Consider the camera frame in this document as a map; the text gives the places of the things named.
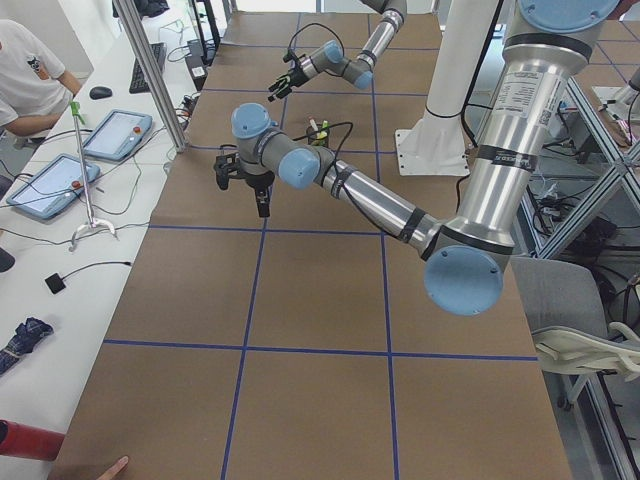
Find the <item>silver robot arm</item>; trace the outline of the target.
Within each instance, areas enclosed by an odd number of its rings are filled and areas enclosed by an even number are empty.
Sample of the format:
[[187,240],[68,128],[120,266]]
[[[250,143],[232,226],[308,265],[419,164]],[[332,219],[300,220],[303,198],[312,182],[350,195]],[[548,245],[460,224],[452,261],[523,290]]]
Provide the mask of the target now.
[[[295,87],[301,87],[322,73],[343,78],[358,89],[371,85],[379,58],[405,22],[407,5],[405,0],[363,1],[363,4],[380,13],[382,19],[357,57],[350,59],[347,56],[342,40],[329,27],[317,22],[304,25],[289,41],[283,61],[292,62],[293,66],[269,86],[269,102],[285,98]],[[293,40],[305,28],[314,25],[329,30],[336,39],[327,41],[309,55],[298,56],[292,46]]]
[[503,288],[514,248],[510,228],[552,115],[568,80],[589,62],[613,1],[518,1],[504,42],[505,73],[473,165],[464,157],[464,105],[484,44],[500,14],[497,1],[451,4],[423,117],[396,134],[404,175],[468,175],[457,213],[440,221],[341,161],[318,135],[289,138],[257,103],[231,117],[237,149],[214,164],[217,184],[233,179],[255,192],[269,213],[275,180],[304,189],[317,184],[350,203],[375,227],[415,248],[425,261],[424,285],[442,309],[476,315]]

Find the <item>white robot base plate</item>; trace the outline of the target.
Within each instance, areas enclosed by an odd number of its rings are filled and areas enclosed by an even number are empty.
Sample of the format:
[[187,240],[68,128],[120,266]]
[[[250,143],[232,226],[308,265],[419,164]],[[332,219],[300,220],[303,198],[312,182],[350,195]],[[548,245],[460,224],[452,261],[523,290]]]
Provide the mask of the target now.
[[470,173],[460,127],[398,129],[394,134],[402,176],[466,176]]

